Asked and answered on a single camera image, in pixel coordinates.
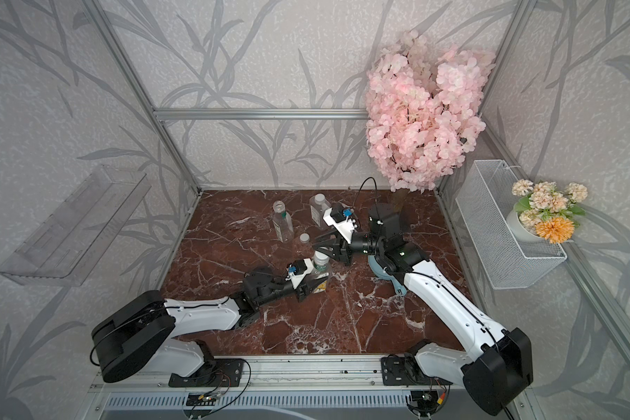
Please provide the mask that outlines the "square clear plastic bottle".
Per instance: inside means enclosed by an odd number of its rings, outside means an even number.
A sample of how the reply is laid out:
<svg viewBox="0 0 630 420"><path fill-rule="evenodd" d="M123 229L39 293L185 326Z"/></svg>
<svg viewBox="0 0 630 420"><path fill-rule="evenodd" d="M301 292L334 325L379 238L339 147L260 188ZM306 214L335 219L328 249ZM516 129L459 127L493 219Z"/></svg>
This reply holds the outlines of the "square clear plastic bottle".
<svg viewBox="0 0 630 420"><path fill-rule="evenodd" d="M325 211L331 207L329 201L327 201L324 194L315 194L310 199L311 219L319 229L324 229L326 223L324 222Z"/></svg>

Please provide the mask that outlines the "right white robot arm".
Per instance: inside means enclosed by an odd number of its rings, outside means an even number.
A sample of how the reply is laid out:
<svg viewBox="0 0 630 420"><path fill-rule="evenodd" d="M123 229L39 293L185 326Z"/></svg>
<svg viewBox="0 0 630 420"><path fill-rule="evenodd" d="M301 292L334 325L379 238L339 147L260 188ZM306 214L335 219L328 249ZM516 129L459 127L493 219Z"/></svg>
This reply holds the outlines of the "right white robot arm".
<svg viewBox="0 0 630 420"><path fill-rule="evenodd" d="M391 205L371 206L367 232L360 231L353 210L339 203L321 219L330 232L314 241L316 251L345 265L351 265L355 255L367 256L376 276L419 297L462 346L418 346L400 358L403 376L390 376L386 384L443 380L465 388L490 416L505 411L532 384L529 337L519 328L506 329L467 299L418 245L405 239L402 217Z"/></svg>

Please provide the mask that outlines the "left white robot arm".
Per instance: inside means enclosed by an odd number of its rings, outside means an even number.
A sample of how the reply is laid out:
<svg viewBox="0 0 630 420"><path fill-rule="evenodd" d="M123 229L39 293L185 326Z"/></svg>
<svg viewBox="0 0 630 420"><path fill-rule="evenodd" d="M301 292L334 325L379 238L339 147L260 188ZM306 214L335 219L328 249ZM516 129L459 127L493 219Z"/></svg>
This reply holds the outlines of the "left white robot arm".
<svg viewBox="0 0 630 420"><path fill-rule="evenodd" d="M329 278L306 258L291 264L285 275L269 267L245 274L242 287L227 297L182 301L147 290L92 331L90 362L105 383L119 383L137 373L168 374L173 388L238 385L243 363L217 359L203 341L183 337L206 331L234 331L251 326L261 309L280 299L297 301L313 294Z"/></svg>

